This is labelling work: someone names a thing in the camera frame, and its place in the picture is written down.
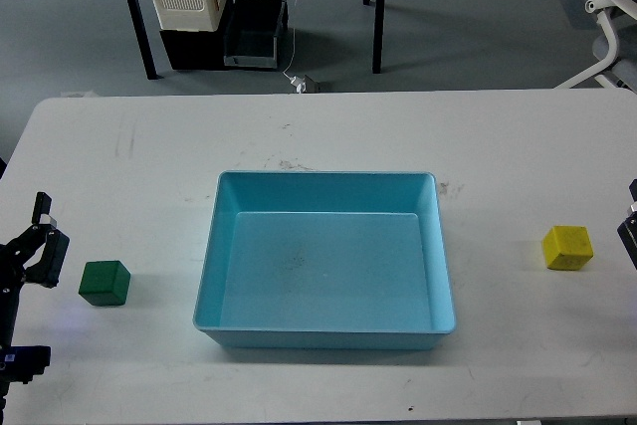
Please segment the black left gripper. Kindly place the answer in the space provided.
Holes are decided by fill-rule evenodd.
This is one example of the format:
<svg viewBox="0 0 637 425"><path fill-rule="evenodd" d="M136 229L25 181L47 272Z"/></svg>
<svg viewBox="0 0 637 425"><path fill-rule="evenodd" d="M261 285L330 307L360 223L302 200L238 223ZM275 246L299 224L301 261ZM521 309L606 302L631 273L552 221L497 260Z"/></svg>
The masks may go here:
<svg viewBox="0 0 637 425"><path fill-rule="evenodd" d="M23 247L18 241L10 241L1 248L1 344L10 345L19 308L21 289L26 283L54 288L59 281L69 238L57 227L51 216L52 199L46 192L36 194L32 214L32 226L27 230ZM40 259L25 267L34 255L42 250Z"/></svg>

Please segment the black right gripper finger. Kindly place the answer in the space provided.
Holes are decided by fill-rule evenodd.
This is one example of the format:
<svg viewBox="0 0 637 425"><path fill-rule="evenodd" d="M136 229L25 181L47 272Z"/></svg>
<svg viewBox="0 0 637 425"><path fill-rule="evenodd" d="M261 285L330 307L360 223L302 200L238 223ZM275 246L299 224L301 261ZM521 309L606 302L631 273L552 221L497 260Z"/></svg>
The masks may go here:
<svg viewBox="0 0 637 425"><path fill-rule="evenodd" d="M630 186L629 191L632 197L632 204L630 206L627 217L617 227L617 233L621 242L632 261L634 266L637 266L637 231L636 231L636 201L637 201L637 179L634 179Z"/></svg>

